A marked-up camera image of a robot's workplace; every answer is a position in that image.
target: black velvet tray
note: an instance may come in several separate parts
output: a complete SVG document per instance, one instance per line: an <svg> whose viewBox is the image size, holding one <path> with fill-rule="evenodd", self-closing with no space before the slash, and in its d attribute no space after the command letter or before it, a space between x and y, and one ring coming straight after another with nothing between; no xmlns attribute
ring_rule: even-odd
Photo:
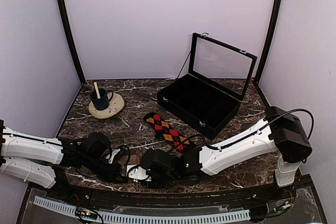
<svg viewBox="0 0 336 224"><path fill-rule="evenodd" d="M251 59L247 79L240 93L224 87L194 71L196 44L199 39L228 48ZM256 63L256 56L223 42L193 34L188 73L157 94L159 105L212 140L237 114Z"/></svg>

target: black frame edge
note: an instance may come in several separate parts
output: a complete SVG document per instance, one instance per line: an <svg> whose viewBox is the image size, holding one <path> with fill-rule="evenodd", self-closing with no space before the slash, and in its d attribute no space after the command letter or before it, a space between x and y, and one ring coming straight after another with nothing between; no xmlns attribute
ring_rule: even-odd
<svg viewBox="0 0 336 224"><path fill-rule="evenodd" d="M263 52L261 53L259 66L258 66L256 76L255 76L255 80L257 83L259 83L261 76L263 75L265 65L266 65L267 57L268 57L269 50L272 44L272 40L273 40L273 36L274 36L274 32L275 32L275 28L276 28L276 24L278 20L280 4L281 4L281 0L274 0L265 44L264 44Z"/></svg>
<svg viewBox="0 0 336 224"><path fill-rule="evenodd" d="M65 120L67 119L67 117L68 117L68 115L69 115L69 113L70 113L70 111L71 111L71 109L72 109L72 107L73 107L73 105L74 105L74 103L75 103L75 101L76 101L76 99L77 99L79 93L82 91L83 86L84 86L84 84L81 85L81 87L80 87L80 89L78 90L78 92L77 92L77 94L76 94L74 100L72 101L72 104L71 104L71 106L69 107L68 112L67 112L67 114L65 115L65 117L64 117L64 119L63 119L63 121L62 121L62 124L61 124L61 126L59 127L59 129L58 129L58 132L57 132L57 134L56 134L56 137L58 137L59 133L61 132L61 129L63 128L63 125L64 125L64 123L65 123Z"/></svg>
<svg viewBox="0 0 336 224"><path fill-rule="evenodd" d="M21 202L19 214L18 214L17 219L16 219L16 224L21 224L22 223L24 212L25 212L26 206L27 206L27 201L28 201L28 198L29 198L29 195L30 195L30 190L34 186L35 185L33 183L29 182L29 184L27 186L27 189L26 189L26 192L25 192L25 195L24 195L24 197L22 199L22 202Z"/></svg>
<svg viewBox="0 0 336 224"><path fill-rule="evenodd" d="M68 46L69 46L69 49L70 49L71 57L72 57L72 60L74 62L73 64L75 65L76 72L77 72L78 78L80 80L80 83L84 84L86 80L85 80L85 76L84 76L84 73L83 73L83 69L80 65L77 50L76 50L76 47L75 47L74 38L72 36L72 32L71 32L71 29L70 29L70 23L69 23L69 18L68 18L66 6L65 6L65 1L64 0L57 0L57 3L58 3L58 8L59 8L59 13L61 15L62 23L63 23L63 29L64 29L65 36L67 38Z"/></svg>
<svg viewBox="0 0 336 224"><path fill-rule="evenodd" d="M306 175L297 177L295 179L294 185L295 185L296 189L304 188L306 186L310 186L310 188L313 192L314 200L317 203L317 207L318 207L320 217L322 219L322 223L327 223L327 219L325 217L325 213L324 213L324 210L322 208L320 198L317 194L315 185L314 185L314 183L311 179L310 174L306 174ZM251 195L255 191L261 192L264 189L271 188L272 186L273 186L272 184L266 184L266 185L260 185L260 186L250 187L250 188L217 191L216 196L220 196L220 198L223 201L239 201L240 204L246 205L248 203L248 201L250 201ZM57 198L58 196L55 193L53 193L52 190L45 189L45 188L43 188L39 185L36 185L34 183L29 183L28 188L26 190L24 200L22 201L22 204L21 204L20 213L19 213L19 216L17 218L16 224L20 224L20 221L22 220L24 210L25 210L26 204L27 204L27 199L29 197L30 190L32 188L36 188L36 189L39 189L39 190L44 190L47 193L46 197L59 199L59 198ZM123 205L123 206L129 205L123 200L123 198L127 197L127 195L129 195L129 194L134 195L134 196L140 196L140 198L145 199L147 201L149 200L149 198L148 198L149 195L150 196L160 196L161 195L161 194L152 195L152 194L148 194L148 193L130 193L130 192L126 193L126 192L108 191L108 190L92 189L92 188L75 186L75 185L71 185L71 189L74 190L74 193L78 194L79 197L86 197L86 195L93 196L92 193L104 194L105 197L101 197L100 199L104 199L106 197L109 198L109 200L104 200L109 205L107 208L104 207L105 209L112 209L115 205ZM191 195L196 196L196 198L199 198L197 196L210 195L210 194L211 193L196 193L196 194L191 194ZM186 196L186 195L188 196L189 194L165 194L165 196L168 197L168 198L174 198L174 196L181 197L181 196ZM218 204L223 203L222 200L220 200L219 203L216 202L216 200L215 201L213 201L213 200L209 201L210 198L205 197L204 199L197 200L198 206L200 206L200 207L215 206L215 205L218 206ZM98 198L95 198L95 197L91 198L90 197L89 200L86 200L86 202L83 204L83 206L84 207L90 207L90 208L93 208L93 209L95 209L96 207L99 207L98 205L95 204L95 202L96 202L95 199L98 199ZM136 207L137 204L139 203L139 198L138 197L135 197L134 203L135 204L131 203L132 207ZM162 206L159 204L159 206L157 206L157 205L154 206L153 205L153 206L147 206L147 207L162 207Z"/></svg>
<svg viewBox="0 0 336 224"><path fill-rule="evenodd" d="M256 88L262 102L264 103L265 107L269 108L271 107L271 104L269 104L269 102L266 99L266 96L264 94L264 92L262 91L262 89L260 88L259 84L256 82L256 80L252 80L252 84L254 85L254 87Z"/></svg>

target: blue mug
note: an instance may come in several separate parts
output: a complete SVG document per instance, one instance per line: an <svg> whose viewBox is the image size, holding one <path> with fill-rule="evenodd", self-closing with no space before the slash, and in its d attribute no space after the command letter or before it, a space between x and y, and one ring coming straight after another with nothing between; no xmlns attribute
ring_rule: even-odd
<svg viewBox="0 0 336 224"><path fill-rule="evenodd" d="M92 101L94 107L96 108L96 110L105 110L110 105L110 101L113 97L113 92L110 91L110 90L106 91L105 89L98 89L98 90L99 90L99 94L100 94L100 99L98 99L97 93L94 90L90 94L91 101ZM112 92L112 95L111 95L110 99L108 99L108 97L107 97L107 94L109 92Z"/></svg>

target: white cable tray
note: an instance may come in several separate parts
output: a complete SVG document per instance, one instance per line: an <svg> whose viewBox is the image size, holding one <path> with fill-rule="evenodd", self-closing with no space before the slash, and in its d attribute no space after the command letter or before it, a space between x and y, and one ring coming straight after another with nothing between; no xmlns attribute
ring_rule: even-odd
<svg viewBox="0 0 336 224"><path fill-rule="evenodd" d="M62 215L74 217L76 206L57 202L50 199L35 196L34 205L49 209L51 211L57 212ZM115 214L112 212L98 211L102 216L104 223L110 224L222 224L222 223L232 223L243 220L250 219L249 210L227 212L223 214L214 215L200 215L200 216L174 216L174 217L159 217L159 216L139 216L139 215L124 215ZM100 219L97 218L96 223L101 223Z"/></svg>

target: marble table surface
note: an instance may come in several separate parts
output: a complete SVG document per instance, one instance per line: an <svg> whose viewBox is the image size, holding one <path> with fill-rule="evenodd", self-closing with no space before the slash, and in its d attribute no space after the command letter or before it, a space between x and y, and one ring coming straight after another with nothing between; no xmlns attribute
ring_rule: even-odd
<svg viewBox="0 0 336 224"><path fill-rule="evenodd" d="M171 80L163 79L97 81L99 87L113 90L125 100L125 107L119 114L109 119L98 120L88 111L89 94L93 90L93 81L88 81L74 101L58 136L76 139L86 137L91 132L101 132L111 140L112 148L126 144L140 157L149 148L160 148L167 151L171 147L166 142L155 139L154 131L143 121L142 118L147 113L158 113L185 136L196 134L194 129L157 104L156 93L171 82ZM265 116L264 109L265 106L259 94L250 84L238 114L212 143L223 141L254 125ZM203 145L200 140L194 142L197 146ZM85 168L80 169L80 174L72 167L64 168L64 170L71 184L96 189L135 193L203 193L272 183L278 155L278 153L268 153L238 163L218 175L206 177L194 186L174 185L164 189L147 189L133 181L127 184L103 182Z"/></svg>

